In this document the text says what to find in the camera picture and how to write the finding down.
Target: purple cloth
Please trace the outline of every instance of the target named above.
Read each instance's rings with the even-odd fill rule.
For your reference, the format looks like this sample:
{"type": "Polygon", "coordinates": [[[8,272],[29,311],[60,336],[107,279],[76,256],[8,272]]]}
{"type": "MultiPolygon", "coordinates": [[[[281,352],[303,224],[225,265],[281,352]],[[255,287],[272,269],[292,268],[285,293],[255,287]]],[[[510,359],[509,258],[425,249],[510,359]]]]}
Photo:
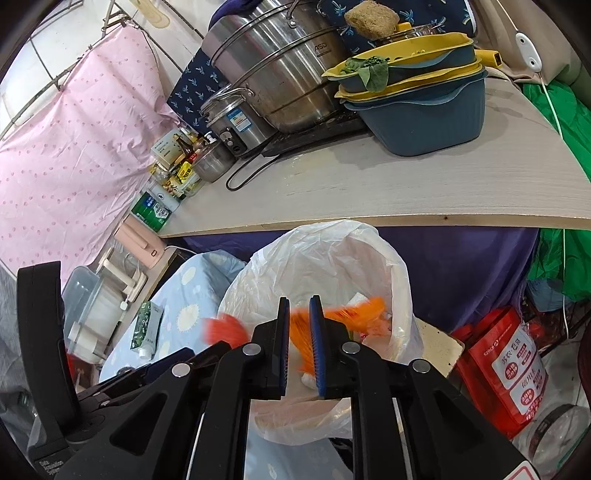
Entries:
{"type": "Polygon", "coordinates": [[[226,15],[238,15],[254,10],[262,0],[226,0],[220,8],[213,14],[209,21],[209,28],[212,28],[216,22],[226,15]]]}
{"type": "MultiPolygon", "coordinates": [[[[520,311],[537,228],[383,227],[407,265],[415,316],[452,332],[507,304],[520,311]]],[[[285,231],[185,237],[189,248],[222,249],[248,261],[285,231]]]]}

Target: white plastic bag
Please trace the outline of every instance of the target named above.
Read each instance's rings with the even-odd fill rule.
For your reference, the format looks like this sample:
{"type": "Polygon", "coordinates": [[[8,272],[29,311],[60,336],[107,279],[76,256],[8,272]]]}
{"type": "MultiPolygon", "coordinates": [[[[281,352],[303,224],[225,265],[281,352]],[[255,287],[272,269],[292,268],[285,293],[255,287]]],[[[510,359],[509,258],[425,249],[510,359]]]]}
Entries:
{"type": "MultiPolygon", "coordinates": [[[[368,336],[386,359],[409,363],[423,353],[413,318],[406,265],[378,231],[365,223],[339,220],[304,225],[256,252],[228,288],[219,313],[241,320],[250,334],[277,317],[279,298],[291,308],[307,307],[319,295],[324,308],[346,305],[356,294],[382,297],[392,314],[391,337],[368,336]]],[[[251,427],[272,442],[302,445],[325,437],[352,437],[349,399],[315,400],[298,371],[301,356],[290,343],[286,396],[254,401],[251,427]]]]}

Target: pink polka dot fabric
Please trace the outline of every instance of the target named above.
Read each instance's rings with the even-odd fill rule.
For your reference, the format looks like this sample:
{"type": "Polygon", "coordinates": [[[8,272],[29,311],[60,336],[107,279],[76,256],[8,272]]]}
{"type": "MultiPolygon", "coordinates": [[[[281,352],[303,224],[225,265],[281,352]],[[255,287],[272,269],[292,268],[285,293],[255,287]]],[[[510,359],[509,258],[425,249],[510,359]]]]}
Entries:
{"type": "Polygon", "coordinates": [[[80,61],[56,97],[0,144],[0,257],[90,264],[145,183],[150,148],[174,126],[154,56],[120,28],[80,61]]]}

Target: navy blue patterned fabric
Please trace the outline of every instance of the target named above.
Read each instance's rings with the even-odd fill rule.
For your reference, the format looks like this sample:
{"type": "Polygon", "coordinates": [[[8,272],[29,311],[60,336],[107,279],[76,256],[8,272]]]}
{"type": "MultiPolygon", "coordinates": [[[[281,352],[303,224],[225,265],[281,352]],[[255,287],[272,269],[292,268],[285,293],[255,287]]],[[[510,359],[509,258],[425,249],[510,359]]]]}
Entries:
{"type": "Polygon", "coordinates": [[[209,57],[199,49],[175,85],[168,104],[183,122],[204,134],[209,129],[200,118],[199,109],[205,100],[227,84],[226,78],[212,67],[209,57]]]}
{"type": "MultiPolygon", "coordinates": [[[[372,42],[357,34],[345,23],[345,12],[360,2],[361,0],[320,2],[321,10],[328,21],[343,27],[342,38],[352,54],[375,47],[372,42]]],[[[463,32],[469,37],[474,35],[474,26],[465,0],[382,0],[380,3],[396,11],[401,22],[426,25],[444,21],[442,30],[445,32],[463,32]]],[[[168,104],[187,125],[204,134],[208,129],[205,121],[199,117],[199,109],[212,93],[227,83],[221,72],[211,66],[208,56],[199,49],[175,85],[168,104]]]]}
{"type": "MultiPolygon", "coordinates": [[[[361,0],[321,0],[320,9],[328,21],[342,27],[341,35],[353,54],[375,48],[375,44],[363,38],[345,22],[345,12],[360,4],[361,0]]],[[[462,32],[474,36],[474,26],[465,0],[381,0],[378,3],[398,13],[401,22],[413,26],[444,22],[441,31],[462,32]]]]}

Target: wooden tabletop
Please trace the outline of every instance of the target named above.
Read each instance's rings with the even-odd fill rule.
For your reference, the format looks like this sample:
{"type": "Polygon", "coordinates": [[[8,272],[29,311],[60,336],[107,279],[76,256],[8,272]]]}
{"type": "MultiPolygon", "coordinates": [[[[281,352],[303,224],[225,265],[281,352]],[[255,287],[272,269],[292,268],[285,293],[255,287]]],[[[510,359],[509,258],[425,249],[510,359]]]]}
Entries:
{"type": "MultiPolygon", "coordinates": [[[[233,185],[266,161],[255,159],[233,185]]],[[[579,163],[521,92],[500,79],[486,80],[484,127],[467,144],[404,158],[365,134],[284,158],[229,192],[226,179],[236,168],[186,199],[161,236],[342,218],[375,226],[591,229],[591,184],[579,163]]]]}

